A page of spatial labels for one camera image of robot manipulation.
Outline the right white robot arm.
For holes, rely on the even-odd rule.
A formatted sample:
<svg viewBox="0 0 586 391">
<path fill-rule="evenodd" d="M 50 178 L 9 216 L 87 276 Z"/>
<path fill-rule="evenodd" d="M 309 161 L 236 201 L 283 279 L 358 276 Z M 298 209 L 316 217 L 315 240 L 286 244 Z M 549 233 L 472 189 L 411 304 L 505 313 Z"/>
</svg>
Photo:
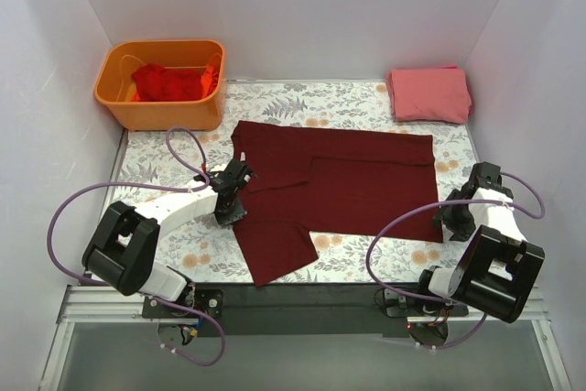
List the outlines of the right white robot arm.
<svg viewBox="0 0 586 391">
<path fill-rule="evenodd" d="M 507 323 L 521 314 L 544 263 L 544 250 L 521 233 L 514 216 L 513 192 L 503 185 L 501 169 L 481 162 L 468 181 L 448 196 L 462 205 L 439 208 L 436 226 L 451 240 L 468 244 L 454 268 L 433 266 L 422 272 L 414 293 L 416 308 L 435 315 L 460 302 Z"/>
</svg>

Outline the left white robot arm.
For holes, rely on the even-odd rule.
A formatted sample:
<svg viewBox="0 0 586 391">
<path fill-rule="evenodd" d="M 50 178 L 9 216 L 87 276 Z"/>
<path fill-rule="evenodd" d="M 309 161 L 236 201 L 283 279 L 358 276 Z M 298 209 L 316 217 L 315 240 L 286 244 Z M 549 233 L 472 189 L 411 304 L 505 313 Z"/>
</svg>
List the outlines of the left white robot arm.
<svg viewBox="0 0 586 391">
<path fill-rule="evenodd" d="M 239 191 L 253 176 L 248 165 L 234 158 L 152 201 L 136 206 L 112 203 L 82 256 L 83 266 L 125 296 L 160 297 L 172 316 L 188 316 L 195 305 L 195 297 L 187 289 L 190 279 L 156 261 L 158 242 L 202 216 L 212 215 L 220 226 L 242 220 L 246 209 Z"/>
</svg>

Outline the dark red t shirt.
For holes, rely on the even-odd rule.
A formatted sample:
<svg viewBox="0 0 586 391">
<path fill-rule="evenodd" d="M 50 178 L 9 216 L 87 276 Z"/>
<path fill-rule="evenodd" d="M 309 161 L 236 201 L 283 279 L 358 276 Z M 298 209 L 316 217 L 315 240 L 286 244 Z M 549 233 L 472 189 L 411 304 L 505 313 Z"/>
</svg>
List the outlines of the dark red t shirt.
<svg viewBox="0 0 586 391">
<path fill-rule="evenodd" d="M 439 199 L 430 135 L 241 121 L 232 142 L 255 173 L 233 231 L 257 287 L 316 261 L 313 232 L 376 235 Z"/>
</svg>

